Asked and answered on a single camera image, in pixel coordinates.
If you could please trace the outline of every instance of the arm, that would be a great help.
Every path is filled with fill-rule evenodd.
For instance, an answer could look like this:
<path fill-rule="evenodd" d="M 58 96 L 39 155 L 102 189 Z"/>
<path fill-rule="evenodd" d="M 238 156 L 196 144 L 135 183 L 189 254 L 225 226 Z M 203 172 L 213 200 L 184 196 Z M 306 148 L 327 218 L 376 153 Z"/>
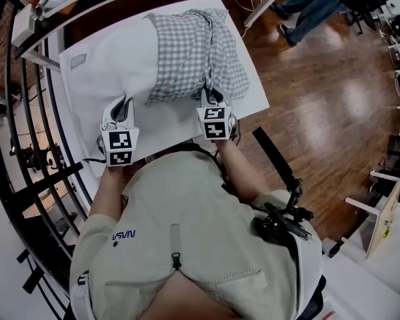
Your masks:
<path fill-rule="evenodd" d="M 105 168 L 89 216 L 106 215 L 119 221 L 123 212 L 121 204 L 121 192 L 123 188 L 123 168 Z"/>
<path fill-rule="evenodd" d="M 253 168 L 234 142 L 223 140 L 215 143 L 240 201 L 252 203 L 256 197 L 270 191 L 264 177 Z"/>

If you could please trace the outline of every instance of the black metal railing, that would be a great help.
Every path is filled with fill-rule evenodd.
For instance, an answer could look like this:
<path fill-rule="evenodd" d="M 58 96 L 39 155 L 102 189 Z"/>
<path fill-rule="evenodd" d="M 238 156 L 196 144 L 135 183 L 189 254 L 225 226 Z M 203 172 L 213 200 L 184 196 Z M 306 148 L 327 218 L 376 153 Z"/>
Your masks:
<path fill-rule="evenodd" d="M 11 12 L 11 18 L 9 20 L 8 32 L 7 32 L 7 50 L 6 56 L 3 58 L 5 61 L 5 99 L 7 106 L 7 118 L 9 121 L 9 128 L 11 133 L 12 144 L 15 147 L 15 154 L 17 157 L 18 164 L 20 166 L 22 176 L 26 183 L 26 188 L 15 192 L 12 188 L 11 181 L 7 174 L 7 169 L 5 165 L 5 160 L 2 155 L 0 148 L 0 200 L 3 204 L 5 212 L 9 217 L 12 226 L 15 228 L 18 236 L 22 240 L 26 250 L 18 256 L 18 261 L 22 263 L 24 260 L 29 262 L 30 268 L 32 270 L 31 276 L 28 278 L 25 284 L 25 290 L 28 292 L 36 286 L 40 289 L 40 292 L 45 297 L 47 304 L 51 307 L 52 312 L 56 315 L 58 319 L 60 316 L 58 312 L 53 308 L 51 302 L 48 300 L 46 294 L 40 286 L 40 280 L 46 284 L 47 288 L 51 291 L 52 296 L 56 299 L 60 307 L 65 308 L 64 303 L 58 298 L 56 292 L 47 282 L 44 274 L 52 276 L 58 285 L 62 288 L 62 291 L 66 296 L 69 295 L 69 268 L 71 264 L 71 257 L 73 253 L 73 248 L 68 246 L 63 239 L 62 233 L 58 231 L 55 224 L 49 217 L 45 207 L 42 203 L 39 193 L 45 190 L 50 190 L 57 208 L 60 210 L 63 219 L 69 227 L 69 230 L 74 233 L 75 236 L 79 235 L 79 230 L 74 224 L 74 217 L 70 216 L 66 210 L 54 184 L 62 181 L 68 191 L 68 194 L 74 203 L 74 206 L 78 212 L 78 215 L 86 220 L 86 212 L 82 207 L 76 193 L 73 190 L 73 186 L 70 183 L 70 176 L 74 176 L 77 180 L 81 192 L 84 194 L 88 203 L 92 202 L 91 196 L 89 195 L 83 180 L 80 177 L 79 170 L 83 168 L 81 163 L 75 163 L 71 152 L 69 150 L 68 143 L 65 138 L 65 134 L 62 128 L 61 120 L 59 118 L 59 111 L 56 106 L 55 93 L 53 90 L 51 82 L 51 74 L 48 69 L 45 73 L 48 78 L 48 90 L 50 96 L 50 103 L 52 110 L 55 115 L 57 130 L 61 138 L 61 144 L 63 150 L 66 153 L 68 159 L 68 165 L 61 162 L 57 146 L 53 140 L 52 133 L 49 127 L 49 122 L 47 120 L 47 114 L 45 111 L 45 102 L 43 98 L 43 93 L 45 90 L 41 88 L 41 78 L 40 78 L 40 68 L 38 65 L 34 66 L 35 82 L 37 85 L 37 96 L 39 99 L 39 109 L 41 113 L 41 119 L 44 125 L 45 134 L 51 154 L 56 162 L 57 171 L 54 174 L 49 174 L 47 170 L 47 165 L 42 160 L 41 150 L 39 147 L 39 142 L 37 140 L 33 118 L 31 116 L 30 100 L 28 96 L 28 86 L 27 86 L 27 63 L 26 60 L 20 59 L 17 65 L 20 66 L 21 72 L 21 88 L 22 88 L 22 102 L 25 108 L 25 115 L 27 118 L 27 125 L 29 128 L 29 134 L 31 136 L 31 142 L 33 144 L 33 152 L 37 162 L 40 166 L 40 170 L 43 174 L 43 179 L 37 182 L 33 182 L 29 174 L 29 167 L 27 160 L 24 157 L 21 144 L 19 142 L 17 127 L 15 124 L 14 109 L 13 109 L 13 97 L 11 94 L 11 65 L 12 65 L 12 45 L 11 37 L 13 32 L 13 22 L 17 12 L 24 8 L 21 0 L 0 0 L 0 23 L 3 16 L 3 12 L 7 6 L 11 4 L 13 6 Z M 47 40 L 45 41 L 45 54 L 48 55 Z M 39 217 L 26 219 L 23 216 L 24 210 L 34 204 L 40 214 Z M 34 266 L 30 262 L 30 257 L 34 261 Z"/>

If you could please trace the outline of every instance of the desk leg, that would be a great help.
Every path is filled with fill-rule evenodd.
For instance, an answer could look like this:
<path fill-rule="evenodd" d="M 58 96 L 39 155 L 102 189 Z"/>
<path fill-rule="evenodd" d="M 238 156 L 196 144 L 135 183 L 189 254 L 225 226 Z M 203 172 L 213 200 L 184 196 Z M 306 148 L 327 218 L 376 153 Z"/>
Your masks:
<path fill-rule="evenodd" d="M 400 157 L 400 152 L 399 151 L 387 151 L 387 154 L 395 155 L 396 157 Z"/>
<path fill-rule="evenodd" d="M 28 61 L 31 61 L 33 63 L 36 63 L 40 65 L 41 67 L 46 67 L 50 70 L 54 70 L 56 72 L 61 72 L 61 67 L 59 66 L 59 63 L 38 53 L 37 51 L 29 51 L 26 52 L 22 55 L 23 58 L 25 58 Z"/>
<path fill-rule="evenodd" d="M 258 7 L 256 7 L 253 12 L 245 20 L 245 26 L 252 26 L 253 22 L 259 18 L 259 16 L 265 12 L 265 10 L 272 4 L 274 0 L 262 0 Z"/>
<path fill-rule="evenodd" d="M 359 209 L 365 210 L 370 215 L 379 216 L 379 210 L 376 210 L 375 208 L 373 208 L 371 206 L 368 206 L 366 204 L 360 203 L 357 200 L 354 200 L 354 199 L 351 199 L 351 198 L 345 198 L 345 202 L 348 203 L 348 204 L 352 204 L 353 206 L 356 206 Z"/>
<path fill-rule="evenodd" d="M 372 171 L 370 174 L 371 174 L 372 177 L 386 179 L 386 180 L 390 180 L 390 181 L 396 181 L 397 182 L 398 180 L 400 180 L 399 177 L 394 177 L 392 175 L 383 174 L 383 173 L 379 173 L 379 172 L 375 172 L 375 171 Z"/>

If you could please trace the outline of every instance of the shirt pocket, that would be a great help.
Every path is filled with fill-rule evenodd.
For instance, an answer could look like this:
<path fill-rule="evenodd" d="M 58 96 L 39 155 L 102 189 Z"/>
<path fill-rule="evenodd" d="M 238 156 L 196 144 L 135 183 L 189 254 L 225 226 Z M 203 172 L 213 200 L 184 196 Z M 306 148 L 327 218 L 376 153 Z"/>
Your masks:
<path fill-rule="evenodd" d="M 104 288 L 107 320 L 135 320 L 153 302 L 166 279 L 149 283 L 109 282 Z"/>
<path fill-rule="evenodd" d="M 217 298 L 244 319 L 269 319 L 271 294 L 262 270 L 216 284 Z"/>

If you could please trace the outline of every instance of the jeans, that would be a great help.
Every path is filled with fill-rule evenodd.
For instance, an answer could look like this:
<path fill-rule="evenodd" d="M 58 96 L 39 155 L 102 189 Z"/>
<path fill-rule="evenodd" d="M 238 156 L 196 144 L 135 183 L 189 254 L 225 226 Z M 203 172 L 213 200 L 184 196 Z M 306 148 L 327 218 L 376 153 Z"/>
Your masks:
<path fill-rule="evenodd" d="M 330 16 L 350 12 L 350 9 L 339 0 L 287 0 L 277 5 L 277 8 L 288 17 L 301 12 L 296 28 L 287 30 L 287 38 L 293 44 L 300 42 L 308 32 Z"/>

